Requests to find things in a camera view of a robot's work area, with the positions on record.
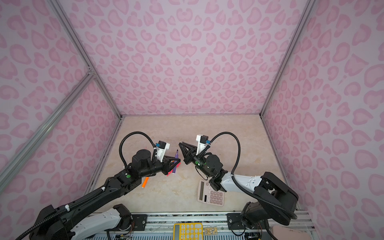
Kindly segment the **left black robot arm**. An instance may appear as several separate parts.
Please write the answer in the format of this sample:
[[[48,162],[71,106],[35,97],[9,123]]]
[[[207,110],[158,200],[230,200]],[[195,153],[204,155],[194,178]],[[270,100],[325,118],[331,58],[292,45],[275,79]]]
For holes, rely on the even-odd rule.
[[[131,163],[116,175],[107,178],[101,187],[66,205],[57,208],[49,205],[42,209],[35,224],[17,239],[29,237],[30,240],[71,240],[75,237],[75,226],[87,216],[140,186],[143,178],[157,173],[167,175],[180,161],[170,156],[164,156],[159,161],[152,157],[149,150],[139,150],[132,157]]]

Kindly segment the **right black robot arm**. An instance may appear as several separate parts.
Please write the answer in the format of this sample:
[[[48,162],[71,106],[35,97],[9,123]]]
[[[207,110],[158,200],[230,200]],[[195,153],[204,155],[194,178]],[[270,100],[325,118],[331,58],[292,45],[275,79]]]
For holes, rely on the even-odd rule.
[[[210,192],[237,192],[255,199],[242,209],[241,223],[252,229],[257,223],[266,220],[288,226],[291,220],[297,219],[295,214],[298,194],[271,172],[262,176],[236,175],[235,170],[240,162],[241,146],[237,145],[237,158],[231,171],[226,171],[217,155],[208,152],[209,144],[197,146],[181,142],[180,150],[185,164],[193,164],[206,176]]]

